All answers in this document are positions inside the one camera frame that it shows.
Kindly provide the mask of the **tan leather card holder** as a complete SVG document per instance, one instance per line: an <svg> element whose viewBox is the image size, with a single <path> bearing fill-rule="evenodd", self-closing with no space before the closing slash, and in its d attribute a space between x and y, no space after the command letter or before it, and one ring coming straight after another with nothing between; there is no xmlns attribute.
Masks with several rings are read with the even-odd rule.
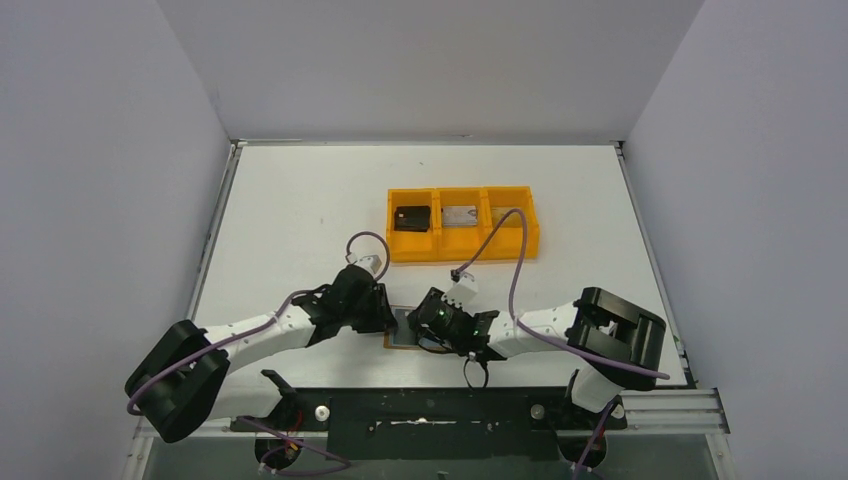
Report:
<svg viewBox="0 0 848 480"><path fill-rule="evenodd" d="M393 305L391 307L397 325L384 333L383 347L390 350L422 350L436 354L452 353L452 350L410 329L407 316L412 310L413 307L408 306Z"/></svg>

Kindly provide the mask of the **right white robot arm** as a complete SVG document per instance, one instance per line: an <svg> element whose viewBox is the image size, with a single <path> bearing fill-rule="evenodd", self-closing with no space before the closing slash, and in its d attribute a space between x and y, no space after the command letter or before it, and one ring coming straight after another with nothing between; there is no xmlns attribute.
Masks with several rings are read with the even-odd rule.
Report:
<svg viewBox="0 0 848 480"><path fill-rule="evenodd" d="M432 289L408 317L409 328L448 351L480 364L547 351L585 362L562 400L564 417L590 425L625 390L651 391L666 379L660 362L666 323L659 316L599 287L571 303L513 316L470 314Z"/></svg>

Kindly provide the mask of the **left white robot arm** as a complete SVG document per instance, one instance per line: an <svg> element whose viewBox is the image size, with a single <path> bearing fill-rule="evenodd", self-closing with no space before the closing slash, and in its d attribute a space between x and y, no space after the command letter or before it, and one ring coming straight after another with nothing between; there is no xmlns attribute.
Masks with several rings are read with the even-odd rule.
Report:
<svg viewBox="0 0 848 480"><path fill-rule="evenodd" d="M345 327L382 333L397 324L377 256L346 265L329 283L292 292L275 311L228 324L172 324L126 381L127 411L167 443L204 422L251 416L273 427L295 416L296 400L275 372L243 368L272 355L315 346Z"/></svg>

